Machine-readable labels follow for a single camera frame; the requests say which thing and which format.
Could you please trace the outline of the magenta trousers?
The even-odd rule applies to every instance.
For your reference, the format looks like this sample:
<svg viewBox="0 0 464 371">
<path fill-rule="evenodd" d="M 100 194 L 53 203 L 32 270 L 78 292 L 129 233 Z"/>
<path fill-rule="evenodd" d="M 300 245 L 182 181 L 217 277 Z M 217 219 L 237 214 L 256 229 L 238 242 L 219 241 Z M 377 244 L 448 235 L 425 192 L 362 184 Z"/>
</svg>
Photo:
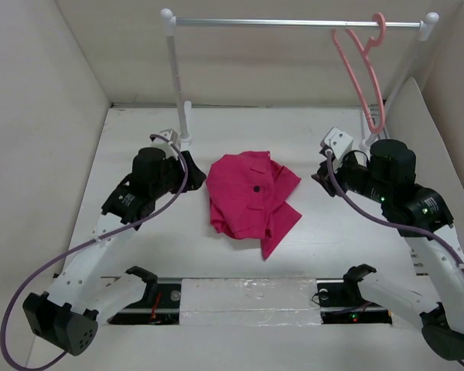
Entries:
<svg viewBox="0 0 464 371">
<path fill-rule="evenodd" d="M 235 240 L 259 240 L 263 260 L 302 218 L 287 200 L 301 182 L 268 151 L 224 155 L 206 180 L 210 224 Z"/>
</svg>

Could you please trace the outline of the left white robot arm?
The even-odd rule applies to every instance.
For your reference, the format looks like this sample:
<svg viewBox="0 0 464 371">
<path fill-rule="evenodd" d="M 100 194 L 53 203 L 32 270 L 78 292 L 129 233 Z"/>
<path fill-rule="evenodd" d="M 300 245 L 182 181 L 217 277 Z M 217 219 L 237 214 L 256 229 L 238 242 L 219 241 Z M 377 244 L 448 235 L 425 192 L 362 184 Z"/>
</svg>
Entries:
<svg viewBox="0 0 464 371">
<path fill-rule="evenodd" d="M 189 151 L 168 156 L 161 148 L 142 148 L 126 175 L 109 195 L 87 247 L 75 252 L 61 275 L 42 293 L 31 293 L 22 304 L 32 332 L 72 356 L 84 352 L 98 327 L 134 303 L 151 305 L 158 278 L 139 266 L 128 268 L 106 287 L 104 264 L 150 217 L 159 214 L 156 201 L 200 188 L 206 179 Z"/>
</svg>

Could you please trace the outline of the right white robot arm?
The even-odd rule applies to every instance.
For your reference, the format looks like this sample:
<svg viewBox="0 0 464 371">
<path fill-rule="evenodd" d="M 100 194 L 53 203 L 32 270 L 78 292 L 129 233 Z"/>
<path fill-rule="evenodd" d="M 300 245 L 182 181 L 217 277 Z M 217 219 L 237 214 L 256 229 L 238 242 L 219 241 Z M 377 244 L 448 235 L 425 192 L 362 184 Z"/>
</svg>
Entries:
<svg viewBox="0 0 464 371">
<path fill-rule="evenodd" d="M 390 310 L 412 324 L 435 354 L 463 365 L 464 253 L 445 200 L 415 181 L 415 153 L 401 141 L 379 140 L 361 165 L 351 144 L 324 140 L 321 147 L 326 159 L 312 178 L 361 216 L 395 229 L 421 259 L 439 296 L 428 300 L 361 264 L 343 275 L 344 299 Z"/>
</svg>

